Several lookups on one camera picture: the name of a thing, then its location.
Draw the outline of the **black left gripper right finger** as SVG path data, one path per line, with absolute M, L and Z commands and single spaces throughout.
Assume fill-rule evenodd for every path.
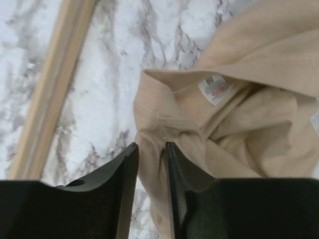
M 173 239 L 316 239 L 319 182 L 313 178 L 217 179 L 165 145 Z

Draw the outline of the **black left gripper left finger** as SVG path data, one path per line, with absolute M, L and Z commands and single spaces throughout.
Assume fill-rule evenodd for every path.
M 139 147 L 65 186 L 35 180 L 0 183 L 3 239 L 126 239 L 139 166 Z

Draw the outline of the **beige t shirt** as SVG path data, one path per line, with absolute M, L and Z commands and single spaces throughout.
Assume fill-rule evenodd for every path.
M 316 0 L 260 0 L 217 28 L 193 69 L 143 70 L 135 140 L 160 238 L 171 237 L 166 142 L 217 178 L 310 177 L 318 96 Z

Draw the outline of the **wooden clothes rack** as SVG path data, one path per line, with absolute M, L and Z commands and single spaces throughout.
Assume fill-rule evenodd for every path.
M 94 12 L 94 0 L 64 0 L 55 22 L 9 180 L 39 180 Z

